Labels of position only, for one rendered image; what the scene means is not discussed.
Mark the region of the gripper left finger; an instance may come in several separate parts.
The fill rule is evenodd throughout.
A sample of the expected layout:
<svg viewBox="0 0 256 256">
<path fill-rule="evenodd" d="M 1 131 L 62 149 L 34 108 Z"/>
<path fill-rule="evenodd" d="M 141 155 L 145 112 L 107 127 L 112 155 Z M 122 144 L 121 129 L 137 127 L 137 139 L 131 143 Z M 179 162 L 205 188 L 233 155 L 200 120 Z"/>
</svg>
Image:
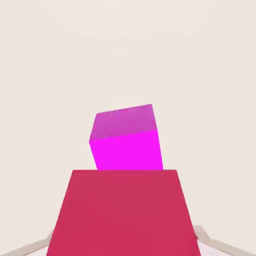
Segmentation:
<svg viewBox="0 0 256 256">
<path fill-rule="evenodd" d="M 31 244 L 27 244 L 23 247 L 20 247 L 18 249 L 13 250 L 13 251 L 4 253 L 0 256 L 27 256 L 31 253 L 34 253 L 34 252 L 39 251 L 43 248 L 46 248 L 50 244 L 52 235 L 53 235 L 53 232 L 51 232 L 45 239 L 38 240 L 38 241 L 36 241 L 34 243 L 31 243 Z"/>
</svg>

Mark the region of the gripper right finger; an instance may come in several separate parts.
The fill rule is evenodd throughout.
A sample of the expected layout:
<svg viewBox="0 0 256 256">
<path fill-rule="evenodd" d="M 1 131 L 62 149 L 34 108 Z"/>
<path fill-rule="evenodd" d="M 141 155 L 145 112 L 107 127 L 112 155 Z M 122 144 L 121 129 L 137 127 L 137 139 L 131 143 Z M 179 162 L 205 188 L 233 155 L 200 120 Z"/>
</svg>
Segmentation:
<svg viewBox="0 0 256 256">
<path fill-rule="evenodd" d="M 201 256 L 256 256 L 250 252 L 231 246 L 216 239 L 211 239 L 200 225 L 193 226 Z"/>
</svg>

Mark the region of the small red cube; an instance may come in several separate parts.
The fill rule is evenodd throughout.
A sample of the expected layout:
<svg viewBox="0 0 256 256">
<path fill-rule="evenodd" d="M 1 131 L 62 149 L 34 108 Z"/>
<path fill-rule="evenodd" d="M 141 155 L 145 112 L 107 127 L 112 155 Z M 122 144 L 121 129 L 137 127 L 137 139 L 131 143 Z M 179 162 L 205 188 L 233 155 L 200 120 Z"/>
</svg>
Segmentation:
<svg viewBox="0 0 256 256">
<path fill-rule="evenodd" d="M 201 256 L 177 171 L 73 171 L 46 256 Z"/>
</svg>

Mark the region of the small magenta cube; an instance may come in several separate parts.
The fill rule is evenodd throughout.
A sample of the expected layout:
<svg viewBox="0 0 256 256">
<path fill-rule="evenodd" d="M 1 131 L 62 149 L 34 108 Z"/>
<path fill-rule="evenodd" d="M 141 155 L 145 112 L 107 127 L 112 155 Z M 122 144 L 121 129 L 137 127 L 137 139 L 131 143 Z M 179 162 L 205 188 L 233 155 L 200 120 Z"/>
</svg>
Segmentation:
<svg viewBox="0 0 256 256">
<path fill-rule="evenodd" d="M 162 170 L 152 104 L 97 113 L 89 145 L 98 170 Z"/>
</svg>

